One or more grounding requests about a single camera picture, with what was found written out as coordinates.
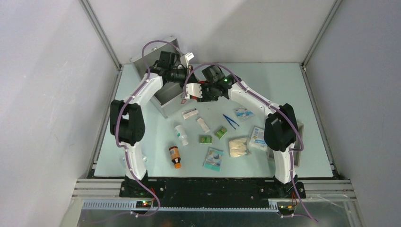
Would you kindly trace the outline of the clear bandage packet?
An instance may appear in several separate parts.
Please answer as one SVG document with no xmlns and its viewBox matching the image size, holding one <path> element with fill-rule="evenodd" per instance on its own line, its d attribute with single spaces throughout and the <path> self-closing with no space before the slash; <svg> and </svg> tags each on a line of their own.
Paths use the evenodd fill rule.
<svg viewBox="0 0 401 227">
<path fill-rule="evenodd" d="M 245 107 L 239 107 L 234 109 L 234 113 L 239 121 L 243 122 L 247 119 L 253 118 L 255 114 Z"/>
</svg>

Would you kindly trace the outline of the blue plastic tweezers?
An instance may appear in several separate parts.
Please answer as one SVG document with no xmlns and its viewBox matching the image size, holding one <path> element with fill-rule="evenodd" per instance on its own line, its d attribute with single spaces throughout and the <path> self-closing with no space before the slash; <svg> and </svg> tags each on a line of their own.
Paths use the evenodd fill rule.
<svg viewBox="0 0 401 227">
<path fill-rule="evenodd" d="M 228 117 L 227 115 L 223 114 L 224 118 L 226 119 L 226 121 L 229 123 L 229 125 L 236 130 L 237 127 L 239 127 L 240 125 L 235 122 L 233 119 L 231 119 L 230 117 Z"/>
</svg>

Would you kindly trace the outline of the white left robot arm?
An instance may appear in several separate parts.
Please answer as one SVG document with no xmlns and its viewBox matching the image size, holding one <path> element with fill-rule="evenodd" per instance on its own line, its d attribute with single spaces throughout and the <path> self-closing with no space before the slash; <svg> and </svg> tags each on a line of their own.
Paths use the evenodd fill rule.
<svg viewBox="0 0 401 227">
<path fill-rule="evenodd" d="M 166 84 L 177 84 L 182 89 L 190 70 L 189 61 L 193 53 L 178 54 L 161 51 L 153 65 L 145 63 L 140 84 L 124 100 L 113 100 L 110 104 L 110 132 L 118 147 L 125 151 L 127 177 L 135 180 L 131 191 L 138 197 L 149 192 L 149 183 L 143 180 L 147 170 L 142 159 L 141 140 L 145 134 L 142 106 Z"/>
</svg>

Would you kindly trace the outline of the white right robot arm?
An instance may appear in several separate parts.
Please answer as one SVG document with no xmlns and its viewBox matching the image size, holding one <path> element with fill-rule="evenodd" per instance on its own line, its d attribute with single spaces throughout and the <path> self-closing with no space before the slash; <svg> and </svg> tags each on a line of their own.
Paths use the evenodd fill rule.
<svg viewBox="0 0 401 227">
<path fill-rule="evenodd" d="M 200 101 L 216 101 L 219 97 L 237 102 L 264 119 L 263 139 L 273 151 L 275 162 L 275 192 L 286 198 L 294 191 L 291 179 L 295 177 L 293 158 L 299 138 L 299 129 L 294 109 L 290 104 L 279 105 L 263 97 L 235 74 L 225 75 L 222 68 L 212 64 L 202 70 L 206 79 L 201 83 Z"/>
</svg>

